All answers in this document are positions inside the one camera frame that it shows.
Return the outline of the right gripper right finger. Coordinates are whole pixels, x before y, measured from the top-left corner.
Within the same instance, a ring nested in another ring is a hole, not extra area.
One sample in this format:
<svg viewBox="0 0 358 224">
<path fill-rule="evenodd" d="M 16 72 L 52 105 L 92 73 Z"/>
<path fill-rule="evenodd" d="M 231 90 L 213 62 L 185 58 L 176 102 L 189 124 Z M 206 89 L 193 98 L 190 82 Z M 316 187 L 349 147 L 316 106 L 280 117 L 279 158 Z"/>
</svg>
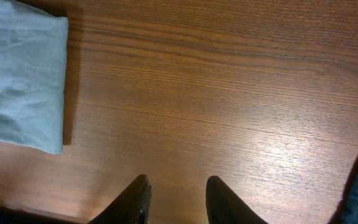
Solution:
<svg viewBox="0 0 358 224">
<path fill-rule="evenodd" d="M 206 211 L 209 224 L 267 224 L 216 175 L 206 183 Z"/>
</svg>

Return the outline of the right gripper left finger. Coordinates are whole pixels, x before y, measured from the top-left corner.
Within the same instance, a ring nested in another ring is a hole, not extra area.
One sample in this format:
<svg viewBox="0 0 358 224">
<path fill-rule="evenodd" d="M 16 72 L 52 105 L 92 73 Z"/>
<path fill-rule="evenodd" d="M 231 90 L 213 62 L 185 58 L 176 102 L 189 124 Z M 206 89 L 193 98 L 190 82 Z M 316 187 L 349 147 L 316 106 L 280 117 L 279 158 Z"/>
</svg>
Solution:
<svg viewBox="0 0 358 224">
<path fill-rule="evenodd" d="M 151 196 L 147 175 L 138 175 L 89 224 L 147 224 Z"/>
</svg>

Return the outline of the light blue t-shirt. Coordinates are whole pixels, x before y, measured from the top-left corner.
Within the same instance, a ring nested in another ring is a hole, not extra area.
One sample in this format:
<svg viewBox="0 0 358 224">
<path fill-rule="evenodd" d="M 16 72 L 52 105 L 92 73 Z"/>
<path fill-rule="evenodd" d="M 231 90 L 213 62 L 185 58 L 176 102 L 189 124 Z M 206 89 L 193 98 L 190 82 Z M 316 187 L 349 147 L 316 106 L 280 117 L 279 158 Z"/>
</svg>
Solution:
<svg viewBox="0 0 358 224">
<path fill-rule="evenodd" d="M 0 141 L 58 154 L 68 19 L 0 0 Z"/>
</svg>

